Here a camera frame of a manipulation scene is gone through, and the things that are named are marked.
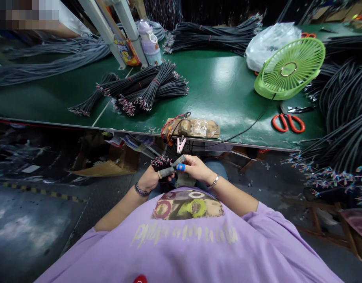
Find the water bottle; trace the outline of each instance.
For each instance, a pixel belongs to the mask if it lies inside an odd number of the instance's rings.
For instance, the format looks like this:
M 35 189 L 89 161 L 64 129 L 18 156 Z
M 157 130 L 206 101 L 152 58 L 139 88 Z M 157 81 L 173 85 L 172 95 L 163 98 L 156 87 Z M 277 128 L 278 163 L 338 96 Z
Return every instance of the water bottle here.
M 157 37 L 154 35 L 152 27 L 147 21 L 140 20 L 138 31 L 142 38 L 143 52 L 146 55 L 148 64 L 161 65 L 161 53 Z

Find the scissors handle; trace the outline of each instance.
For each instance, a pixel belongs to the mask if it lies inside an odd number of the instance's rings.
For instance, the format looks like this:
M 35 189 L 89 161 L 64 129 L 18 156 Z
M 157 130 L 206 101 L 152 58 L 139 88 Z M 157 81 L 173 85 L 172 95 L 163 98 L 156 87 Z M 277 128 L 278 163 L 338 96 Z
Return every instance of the scissors handle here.
M 277 126 L 277 118 L 280 117 L 281 118 L 281 121 L 282 121 L 282 124 L 283 124 L 283 127 L 284 129 L 280 128 Z M 284 118 L 284 115 L 283 113 L 281 115 L 275 115 L 271 121 L 271 123 L 273 124 L 274 128 L 279 131 L 279 132 L 287 132 L 288 131 L 288 126 L 287 126 L 287 123 L 286 123 L 286 119 Z
M 314 34 L 314 33 L 302 33 L 302 38 L 305 38 L 305 37 L 316 38 L 316 34 Z
M 288 118 L 288 122 L 289 122 L 290 127 L 291 127 L 293 132 L 295 132 L 297 134 L 300 134 L 300 133 L 303 133 L 305 131 L 306 125 L 303 123 L 303 121 L 299 117 L 294 116 L 294 115 L 287 115 L 287 118 Z M 295 127 L 294 122 L 292 121 L 292 119 L 294 119 L 295 121 L 297 121 L 300 124 L 300 130 L 298 130 Z

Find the pink clip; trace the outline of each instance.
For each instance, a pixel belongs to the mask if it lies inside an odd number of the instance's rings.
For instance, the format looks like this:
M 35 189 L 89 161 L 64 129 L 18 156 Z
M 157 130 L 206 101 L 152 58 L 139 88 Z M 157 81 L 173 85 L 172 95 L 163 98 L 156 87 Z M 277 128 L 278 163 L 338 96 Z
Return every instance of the pink clip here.
M 186 143 L 186 138 L 184 138 L 184 135 L 182 135 L 182 137 L 181 137 L 181 142 L 180 142 L 180 139 L 177 138 L 177 153 L 178 154 L 181 154 L 182 149 L 185 146 L 185 143 Z

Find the silver bracelet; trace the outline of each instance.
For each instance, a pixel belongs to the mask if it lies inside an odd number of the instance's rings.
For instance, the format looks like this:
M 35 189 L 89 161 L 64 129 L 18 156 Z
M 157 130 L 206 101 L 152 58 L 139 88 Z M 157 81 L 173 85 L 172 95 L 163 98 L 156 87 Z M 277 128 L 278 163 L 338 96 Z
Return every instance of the silver bracelet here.
M 217 174 L 215 181 L 212 183 L 212 185 L 210 187 L 207 187 L 208 189 L 211 189 L 212 187 L 214 187 L 216 185 L 216 182 L 219 180 L 219 174 Z
M 135 191 L 136 191 L 139 195 L 141 195 L 142 197 L 147 197 L 147 196 L 149 196 L 150 193 L 151 193 L 151 192 L 146 192 L 146 191 L 143 191 L 143 190 L 139 189 L 138 183 L 136 183 L 136 184 L 134 185 L 134 188 L 135 188 Z

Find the green workbench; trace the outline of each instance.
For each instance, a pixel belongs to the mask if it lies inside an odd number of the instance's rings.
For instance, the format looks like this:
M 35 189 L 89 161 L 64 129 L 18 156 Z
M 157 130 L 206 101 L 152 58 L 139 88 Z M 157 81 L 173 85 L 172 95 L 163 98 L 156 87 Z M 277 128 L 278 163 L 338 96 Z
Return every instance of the green workbench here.
M 338 33 L 320 33 L 320 28 Z M 313 32 L 321 40 L 327 37 L 355 35 L 342 24 L 301 26 L 302 32 Z M 135 117 L 114 112 L 107 97 L 95 108 L 92 116 L 79 117 L 67 110 L 88 97 L 102 75 L 114 72 L 120 78 L 139 68 L 119 71 L 114 57 L 80 69 L 30 83 L 0 88 L 0 119 L 66 125 L 121 132 L 160 135 L 168 118 L 190 111 L 192 118 L 214 120 L 220 126 L 220 140 L 226 140 L 249 127 L 267 108 L 263 117 L 246 133 L 232 139 L 237 145 L 249 145 L 284 151 L 300 150 L 309 140 L 324 136 L 325 129 L 319 110 L 298 115 L 306 125 L 302 134 L 280 133 L 271 125 L 279 113 L 279 102 L 258 95 L 255 75 L 246 59 L 233 53 L 218 51 L 183 51 L 164 55 L 177 64 L 176 71 L 189 81 L 189 95 L 156 103 L 151 112 Z M 303 93 L 284 102 L 284 106 L 306 107 L 311 102 Z

